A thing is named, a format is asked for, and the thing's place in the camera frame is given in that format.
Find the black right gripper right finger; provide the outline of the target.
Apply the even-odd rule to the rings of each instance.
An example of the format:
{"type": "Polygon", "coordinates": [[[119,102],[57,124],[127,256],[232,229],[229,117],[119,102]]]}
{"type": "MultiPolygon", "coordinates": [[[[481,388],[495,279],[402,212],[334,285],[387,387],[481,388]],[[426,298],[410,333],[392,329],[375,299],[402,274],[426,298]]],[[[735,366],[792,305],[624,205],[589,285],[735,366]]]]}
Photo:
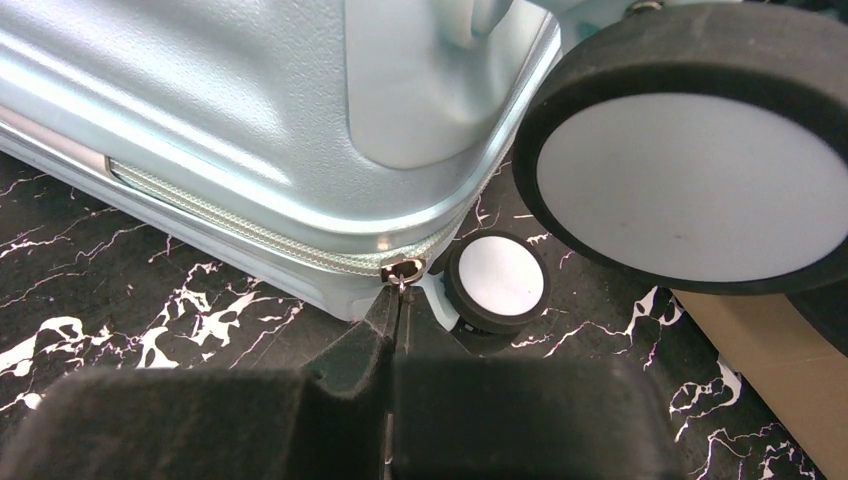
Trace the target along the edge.
{"type": "Polygon", "coordinates": [[[398,302],[395,479],[679,479],[654,383],[631,362],[471,355],[420,291],[398,302]]]}

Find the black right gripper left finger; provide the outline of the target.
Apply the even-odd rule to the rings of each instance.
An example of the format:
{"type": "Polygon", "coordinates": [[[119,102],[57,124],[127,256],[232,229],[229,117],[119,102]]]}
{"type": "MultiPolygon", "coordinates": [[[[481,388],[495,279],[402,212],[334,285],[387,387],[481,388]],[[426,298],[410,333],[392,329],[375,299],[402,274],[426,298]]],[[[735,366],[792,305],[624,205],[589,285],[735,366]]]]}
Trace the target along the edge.
{"type": "Polygon", "coordinates": [[[286,369],[91,368],[4,446],[5,479],[379,479],[401,296],[286,369]]]}

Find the light blue suitcase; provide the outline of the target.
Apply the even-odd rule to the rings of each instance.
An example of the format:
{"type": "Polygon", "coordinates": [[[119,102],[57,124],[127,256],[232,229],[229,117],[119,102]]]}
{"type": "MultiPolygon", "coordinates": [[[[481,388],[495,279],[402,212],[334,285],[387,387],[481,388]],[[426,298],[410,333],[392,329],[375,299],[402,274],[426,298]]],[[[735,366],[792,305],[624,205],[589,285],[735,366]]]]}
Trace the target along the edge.
{"type": "Polygon", "coordinates": [[[1,149],[346,320],[625,1],[5,1],[1,149]]]}

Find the tan plastic toolbox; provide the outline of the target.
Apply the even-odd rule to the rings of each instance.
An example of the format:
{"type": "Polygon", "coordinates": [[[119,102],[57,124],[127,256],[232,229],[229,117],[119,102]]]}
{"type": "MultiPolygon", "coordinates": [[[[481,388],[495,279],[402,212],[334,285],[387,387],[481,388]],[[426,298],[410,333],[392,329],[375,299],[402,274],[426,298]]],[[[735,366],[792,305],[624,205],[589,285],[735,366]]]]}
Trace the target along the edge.
{"type": "Polygon", "coordinates": [[[846,356],[783,295],[674,295],[822,473],[846,478],[846,356]]]}

